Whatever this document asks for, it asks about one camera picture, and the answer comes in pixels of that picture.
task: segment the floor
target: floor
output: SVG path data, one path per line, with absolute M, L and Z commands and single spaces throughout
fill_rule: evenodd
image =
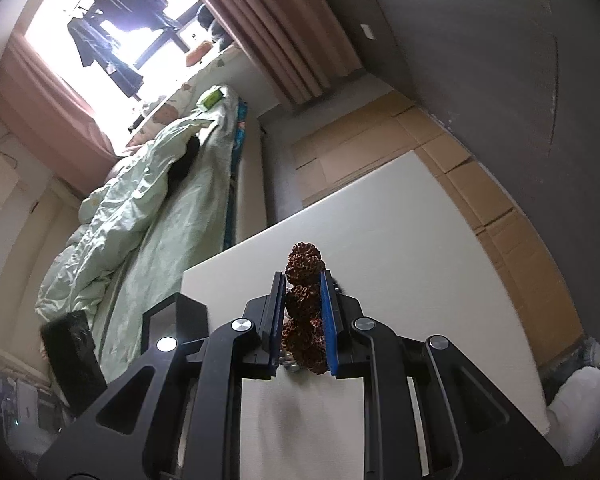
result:
M 583 333 L 547 248 L 470 152 L 412 101 L 386 90 L 367 77 L 315 109 L 263 121 L 271 223 L 413 150 L 491 259 L 520 316 L 536 364 L 547 364 Z

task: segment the curtain fold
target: curtain fold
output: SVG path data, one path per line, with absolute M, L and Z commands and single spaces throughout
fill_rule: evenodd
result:
M 118 160 L 89 104 L 56 75 L 20 32 L 0 62 L 0 120 L 75 189 L 100 187 Z
M 288 107 L 362 67 L 325 0 L 205 0 Z

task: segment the bed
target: bed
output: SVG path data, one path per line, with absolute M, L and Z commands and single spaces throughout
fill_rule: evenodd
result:
M 232 99 L 225 98 L 222 106 L 233 102 Z M 232 110 L 229 108 L 226 108 L 226 111 L 229 113 L 224 139 L 219 142 L 217 124 L 207 128 L 208 131 L 201 129 L 198 133 L 202 139 L 200 151 L 189 173 L 170 190 L 170 196 L 159 203 L 151 219 L 133 232 L 137 242 L 131 244 L 131 250 L 120 254 L 120 264 L 115 268 L 105 269 L 106 276 L 98 282 L 98 287 L 102 290 L 101 300 L 96 297 L 93 303 L 86 306 L 87 310 L 91 309 L 90 321 L 96 341 L 96 354 L 107 381 L 122 373 L 138 354 L 139 328 L 144 310 L 172 292 L 178 291 L 185 269 L 221 252 L 227 245 L 240 243 L 266 228 L 258 121 L 248 112 L 246 117 L 243 117 L 245 120 L 241 124 L 242 149 L 232 168 L 232 155 L 235 158 L 235 136 L 240 130 L 238 123 L 242 122 L 238 121 L 237 96 L 235 116 L 231 116 Z M 184 152 L 186 145 L 186 142 L 180 144 L 180 148 L 184 146 Z M 142 159 L 141 154 L 134 157 L 136 163 Z M 79 216 L 84 215 L 85 203 L 88 202 L 89 200 L 85 200 L 80 206 Z M 232 224 L 227 221 L 227 211 L 231 210 L 230 203 L 233 204 L 233 211 L 229 214 Z M 80 218 L 80 224 L 76 231 L 78 235 L 74 234 L 70 238 L 70 246 L 64 251 L 63 246 L 59 245 L 60 241 L 57 241 L 55 252 L 62 252 L 53 263 L 53 256 L 49 253 L 49 259 L 46 261 L 49 271 L 42 280 L 43 289 L 45 283 L 48 285 L 49 281 L 57 277 L 62 254 L 67 256 L 67 252 L 75 253 L 75 247 L 72 249 L 71 245 L 80 241 L 80 230 L 85 230 L 84 218 Z M 78 266 L 74 270 L 79 277 L 84 269 Z M 32 277 L 27 274 L 27 269 L 20 272 L 30 288 Z M 39 285 L 42 276 L 39 274 L 37 279 Z M 72 301 L 70 298 L 69 301 L 62 302 L 52 295 L 54 306 L 49 309 L 48 304 L 44 303 L 43 292 L 43 301 L 41 302 L 39 297 L 36 303 L 37 311 L 43 321 L 84 307 L 85 303 L 82 300 L 84 298 L 80 298 L 80 301 Z M 29 305 L 26 308 L 18 308 L 18 312 L 27 313 L 27 320 L 30 320 L 30 312 L 34 307 L 32 301 L 33 298 L 29 297 Z M 6 312 L 6 307 L 0 305 L 0 312 Z M 40 348 L 39 323 L 27 323 L 30 328 L 26 333 L 22 332 L 22 323 L 18 320 L 9 323 L 13 329 L 6 328 L 5 325 L 0 323 L 1 332 L 17 328 L 18 337 L 27 339 L 28 344 L 21 344 L 19 348 L 26 349 L 26 352 Z M 0 340 L 11 339 L 10 334 L 0 334 Z M 35 362 L 35 366 L 23 369 L 20 366 L 21 362 Z M 28 356 L 14 353 L 13 348 L 0 349 L 0 368 L 12 368 L 29 375 L 33 372 L 37 380 L 47 376 L 44 361 L 32 362 Z

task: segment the pillow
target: pillow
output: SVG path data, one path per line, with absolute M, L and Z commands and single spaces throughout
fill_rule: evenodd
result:
M 192 86 L 189 83 L 184 83 L 171 97 L 155 107 L 154 111 L 149 113 L 147 118 L 142 121 L 126 146 L 128 148 L 141 146 L 148 140 L 155 139 L 155 136 L 165 126 L 169 126 L 173 121 L 179 119 L 185 111 L 190 109 L 191 91 Z

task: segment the gray wall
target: gray wall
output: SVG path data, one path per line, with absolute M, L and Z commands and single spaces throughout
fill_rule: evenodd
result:
M 360 18 L 360 3 L 336 1 L 342 22 Z M 410 74 L 401 84 L 368 70 L 415 97 L 512 194 L 600 341 L 599 1 L 377 1 Z M 381 56 L 379 43 L 365 55 Z

